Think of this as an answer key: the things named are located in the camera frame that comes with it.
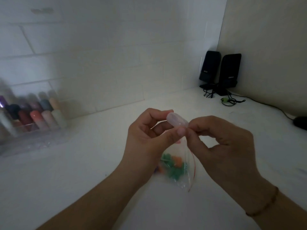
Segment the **speaker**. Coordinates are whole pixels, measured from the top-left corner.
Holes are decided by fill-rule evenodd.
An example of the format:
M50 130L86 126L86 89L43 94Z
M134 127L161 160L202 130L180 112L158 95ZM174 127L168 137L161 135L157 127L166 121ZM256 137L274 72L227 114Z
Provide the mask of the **speaker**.
M221 62L221 54L218 51L207 51L199 79L207 83L213 83Z
M237 78L241 62L241 54L225 55L222 59L218 87L232 88L237 85Z

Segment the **plastic bag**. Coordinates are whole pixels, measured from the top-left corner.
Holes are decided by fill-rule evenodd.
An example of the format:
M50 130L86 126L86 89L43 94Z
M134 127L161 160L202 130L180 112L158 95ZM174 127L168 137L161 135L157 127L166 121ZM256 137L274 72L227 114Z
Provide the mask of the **plastic bag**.
M170 113L167 121L174 127L187 126L187 121L177 114ZM167 148L160 159L155 174L161 174L168 181L173 181L179 187L190 191L195 177L195 159L187 147L185 137Z

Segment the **person's left hand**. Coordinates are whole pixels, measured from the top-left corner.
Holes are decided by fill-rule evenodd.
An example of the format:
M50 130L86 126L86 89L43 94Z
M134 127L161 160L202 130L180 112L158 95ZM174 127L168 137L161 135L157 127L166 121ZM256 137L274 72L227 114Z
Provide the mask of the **person's left hand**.
M173 128L164 121L170 112L173 110L149 108L129 127L124 156L118 167L131 173L139 186L148 182L162 153L186 135L185 127Z

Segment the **bracelet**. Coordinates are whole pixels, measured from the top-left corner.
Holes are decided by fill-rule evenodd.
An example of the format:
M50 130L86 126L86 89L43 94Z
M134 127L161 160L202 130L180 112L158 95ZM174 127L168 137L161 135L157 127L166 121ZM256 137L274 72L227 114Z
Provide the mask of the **bracelet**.
M273 205L275 203L278 192L279 192L279 189L278 189L277 186L275 186L275 193L274 193L273 197L271 198L271 201L268 202L261 210L254 212L254 213L251 213L251 214L246 212L246 215L249 216L249 217L255 217L255 216L262 214L266 209L268 209L271 205Z

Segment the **white brick wall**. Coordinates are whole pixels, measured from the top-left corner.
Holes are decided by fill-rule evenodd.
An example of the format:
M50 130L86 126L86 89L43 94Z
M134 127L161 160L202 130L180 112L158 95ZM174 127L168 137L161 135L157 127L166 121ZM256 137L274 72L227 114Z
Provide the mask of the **white brick wall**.
M76 117L198 86L226 1L0 0L0 94Z

